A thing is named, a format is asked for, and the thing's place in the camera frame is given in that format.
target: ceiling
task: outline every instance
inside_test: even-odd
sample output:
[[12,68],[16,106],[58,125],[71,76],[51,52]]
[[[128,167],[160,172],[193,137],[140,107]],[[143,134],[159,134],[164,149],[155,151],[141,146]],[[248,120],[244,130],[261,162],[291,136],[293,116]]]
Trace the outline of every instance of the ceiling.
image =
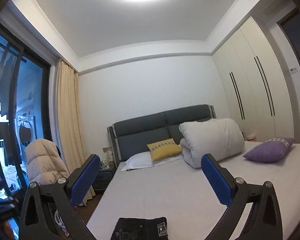
[[36,0],[79,57],[147,41],[206,40],[234,0]]

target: bed frame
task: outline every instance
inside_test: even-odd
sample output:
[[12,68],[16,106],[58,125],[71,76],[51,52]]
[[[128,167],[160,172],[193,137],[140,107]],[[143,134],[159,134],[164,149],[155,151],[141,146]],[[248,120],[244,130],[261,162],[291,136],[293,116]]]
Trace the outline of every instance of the bed frame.
[[[216,118],[213,106],[198,105],[117,122],[107,128],[115,165],[118,167],[131,156],[148,151],[146,145],[150,143],[173,138],[179,144],[183,137],[179,124],[211,118]],[[300,223],[288,240],[300,240]]]

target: throw pillow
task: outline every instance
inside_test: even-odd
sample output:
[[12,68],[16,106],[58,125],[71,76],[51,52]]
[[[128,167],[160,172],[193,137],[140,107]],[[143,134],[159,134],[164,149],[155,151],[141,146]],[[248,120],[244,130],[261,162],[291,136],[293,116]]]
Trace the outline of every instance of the throw pillow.
[[295,141],[295,138],[273,138],[254,147],[243,157],[256,162],[276,162],[285,156]]
[[182,149],[176,145],[173,139],[147,144],[152,161],[158,161],[166,157],[180,154]]

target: puffer jacket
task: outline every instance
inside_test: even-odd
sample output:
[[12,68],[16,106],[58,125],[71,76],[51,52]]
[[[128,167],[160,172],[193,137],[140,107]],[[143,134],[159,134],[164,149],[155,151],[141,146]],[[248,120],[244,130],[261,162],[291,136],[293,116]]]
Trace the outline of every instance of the puffer jacket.
[[53,184],[59,178],[69,177],[66,165],[59,157],[57,146],[46,139],[37,139],[25,149],[29,183]]

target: white wall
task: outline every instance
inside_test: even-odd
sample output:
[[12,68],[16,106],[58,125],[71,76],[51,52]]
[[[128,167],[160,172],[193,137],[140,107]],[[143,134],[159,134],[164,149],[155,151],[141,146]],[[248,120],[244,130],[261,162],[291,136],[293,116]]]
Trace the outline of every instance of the white wall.
[[206,41],[171,40],[131,44],[107,49],[78,58],[68,43],[50,22],[36,0],[11,0],[15,14],[23,16],[22,23],[31,25],[43,43],[49,43],[56,54],[68,62],[77,72],[87,73],[111,65],[141,59],[180,56],[211,55],[227,37],[249,16],[260,0],[236,0]]
[[79,76],[80,115],[86,151],[105,159],[106,127],[179,107],[210,104],[229,117],[212,56],[178,56],[116,65]]
[[24,23],[26,19],[23,15],[15,15],[13,7],[14,4],[9,1],[0,13],[0,23],[45,61],[54,65],[59,59],[55,54],[56,51],[52,47],[48,47],[48,44],[39,41],[34,34],[36,29],[31,25],[26,26],[26,23]]
[[273,36],[275,42],[279,46],[284,60],[286,61],[288,68],[297,68],[297,72],[294,74],[286,73],[291,75],[293,85],[298,100],[299,116],[300,116],[300,65],[294,54],[289,41],[287,40],[285,34],[282,32],[281,28],[277,24],[283,17],[285,17],[290,11],[295,8],[295,4],[291,0],[273,0],[266,8],[261,9],[258,12],[254,12],[254,18],[265,24],[269,29],[269,32]]

